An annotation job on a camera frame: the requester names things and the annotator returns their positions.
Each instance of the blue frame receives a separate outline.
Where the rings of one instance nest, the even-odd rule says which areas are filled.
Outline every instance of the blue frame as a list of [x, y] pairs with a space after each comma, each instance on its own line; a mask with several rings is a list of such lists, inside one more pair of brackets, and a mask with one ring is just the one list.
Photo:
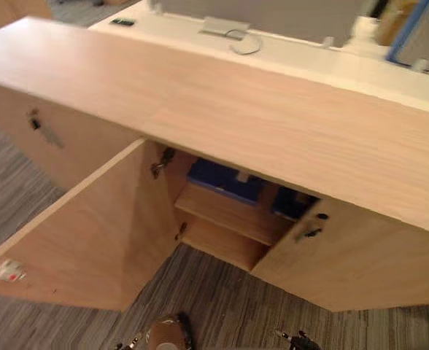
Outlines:
[[399, 50], [404, 46], [407, 39], [410, 37], [412, 30], [415, 28], [417, 22], [419, 22], [419, 19], [424, 14], [424, 11], [429, 6], [429, 0], [421, 0], [415, 7], [415, 9], [412, 11], [411, 15], [409, 16], [406, 25], [403, 27], [403, 29], [399, 32], [398, 36], [396, 37], [395, 41], [393, 42], [393, 46], [391, 47], [390, 51], [388, 52], [386, 56], [386, 60], [389, 62], [397, 63], [401, 66], [410, 67], [410, 64], [402, 63], [398, 61], [398, 52]]

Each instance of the white desk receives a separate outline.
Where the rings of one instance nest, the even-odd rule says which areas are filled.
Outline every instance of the white desk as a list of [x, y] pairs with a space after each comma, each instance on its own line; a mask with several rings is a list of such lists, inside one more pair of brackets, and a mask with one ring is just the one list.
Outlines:
[[[138, 22], [131, 27], [109, 24], [117, 17], [133, 18]], [[357, 18], [353, 39], [342, 49], [324, 50], [316, 43], [251, 31], [261, 35], [263, 49], [248, 56], [231, 52], [230, 40], [199, 34], [201, 22], [176, 15], [158, 16], [142, 1], [90, 29], [322, 82], [429, 112], [429, 75], [385, 61], [387, 47], [373, 41], [375, 24], [370, 18]]]

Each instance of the cabinet shelf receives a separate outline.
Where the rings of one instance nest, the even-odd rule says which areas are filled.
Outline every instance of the cabinet shelf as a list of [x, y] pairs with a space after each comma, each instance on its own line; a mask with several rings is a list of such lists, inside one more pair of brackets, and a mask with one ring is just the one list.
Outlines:
[[269, 211], [269, 203], [276, 190], [274, 186], [267, 186], [258, 205], [250, 206], [197, 184], [188, 183], [175, 206], [239, 235], [272, 246], [293, 225], [290, 220]]
[[182, 242], [246, 271], [251, 271], [268, 251], [257, 241], [200, 218], [190, 223]]

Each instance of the blue container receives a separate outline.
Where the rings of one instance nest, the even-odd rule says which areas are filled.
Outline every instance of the blue container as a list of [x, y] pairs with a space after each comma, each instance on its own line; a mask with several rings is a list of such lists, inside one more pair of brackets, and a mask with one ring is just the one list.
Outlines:
[[288, 219], [300, 219], [306, 211], [318, 200], [312, 195], [280, 187], [274, 199], [271, 211]]
[[237, 180], [239, 171], [199, 158], [192, 165], [187, 177], [189, 181], [227, 195], [238, 201], [255, 205], [266, 181], [249, 176], [247, 182]]

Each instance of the blue box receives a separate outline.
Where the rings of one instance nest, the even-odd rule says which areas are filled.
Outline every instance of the blue box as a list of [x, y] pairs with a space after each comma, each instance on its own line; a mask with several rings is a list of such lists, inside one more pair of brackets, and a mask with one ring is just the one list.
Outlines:
[[266, 181], [249, 176], [247, 182], [237, 180], [239, 171], [199, 158], [190, 169], [189, 181], [227, 195], [238, 201], [255, 205]]

